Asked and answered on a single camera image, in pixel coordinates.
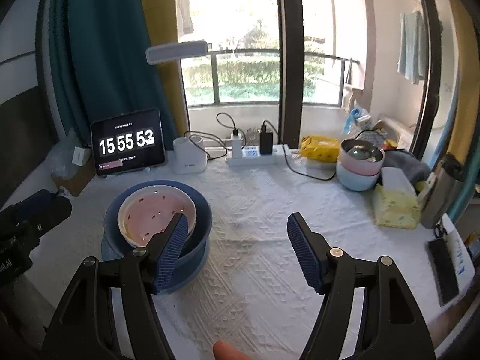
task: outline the white power adapter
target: white power adapter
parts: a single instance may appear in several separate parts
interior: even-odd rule
[[[233,133],[230,135],[232,145],[232,158],[242,158],[242,134],[238,132],[237,135]]]

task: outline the black power adapter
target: black power adapter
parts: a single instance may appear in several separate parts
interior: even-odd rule
[[[260,128],[260,155],[272,155],[273,153],[273,131],[267,132],[265,123]]]

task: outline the pink bowl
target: pink bowl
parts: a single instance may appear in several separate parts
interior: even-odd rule
[[[141,188],[125,199],[118,210],[118,228],[134,248],[146,246],[154,234],[163,233],[176,212],[187,217],[188,234],[195,227],[195,204],[183,191],[168,185]]]
[[[340,155],[338,160],[342,166],[350,172],[361,176],[375,176],[382,169],[383,161],[385,160],[385,152],[380,149],[383,154],[381,161],[371,162],[369,160],[359,160],[349,155],[340,145]]]

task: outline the blue textured gripper pad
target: blue textured gripper pad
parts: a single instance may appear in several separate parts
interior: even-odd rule
[[[183,244],[187,240],[188,222],[185,215],[181,216],[177,227],[174,229],[169,241],[157,261],[157,275],[154,280],[154,294],[166,288],[177,265]]]
[[[293,215],[289,216],[286,230],[307,284],[315,288],[315,291],[319,293],[323,287],[320,278],[320,262],[315,257]]]

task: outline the metal screw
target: metal screw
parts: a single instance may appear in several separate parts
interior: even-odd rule
[[[86,259],[83,260],[83,265],[92,266],[96,262],[97,262],[97,259],[95,257],[87,257]]]
[[[340,249],[339,247],[333,247],[332,249],[330,249],[330,254],[334,257],[342,257],[343,250]]]
[[[143,256],[145,253],[147,253],[147,249],[145,249],[142,246],[139,246],[139,247],[136,247],[135,249],[133,249],[132,253],[135,257],[140,257],[140,256]]]
[[[384,265],[384,266],[391,266],[393,264],[393,260],[388,257],[388,256],[383,256],[381,259],[380,259],[380,262]]]

